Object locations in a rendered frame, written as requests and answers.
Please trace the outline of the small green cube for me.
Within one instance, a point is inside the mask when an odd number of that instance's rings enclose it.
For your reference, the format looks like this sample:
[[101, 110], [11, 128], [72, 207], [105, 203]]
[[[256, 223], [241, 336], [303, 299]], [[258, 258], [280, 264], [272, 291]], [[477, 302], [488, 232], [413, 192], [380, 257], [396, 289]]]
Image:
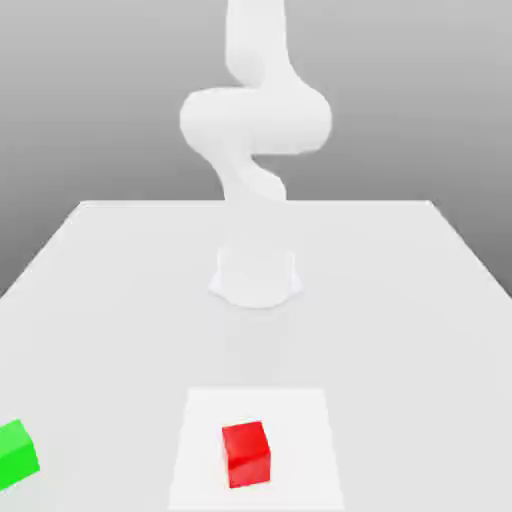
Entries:
[[40, 470], [34, 443], [19, 420], [0, 426], [0, 492]]

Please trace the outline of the small red cube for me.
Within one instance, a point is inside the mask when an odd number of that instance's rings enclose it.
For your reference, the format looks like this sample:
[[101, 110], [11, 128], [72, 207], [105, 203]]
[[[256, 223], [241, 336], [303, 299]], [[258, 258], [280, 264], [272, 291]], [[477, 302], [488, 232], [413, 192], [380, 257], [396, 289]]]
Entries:
[[271, 451], [261, 421], [224, 426], [222, 440], [231, 489], [270, 481]]

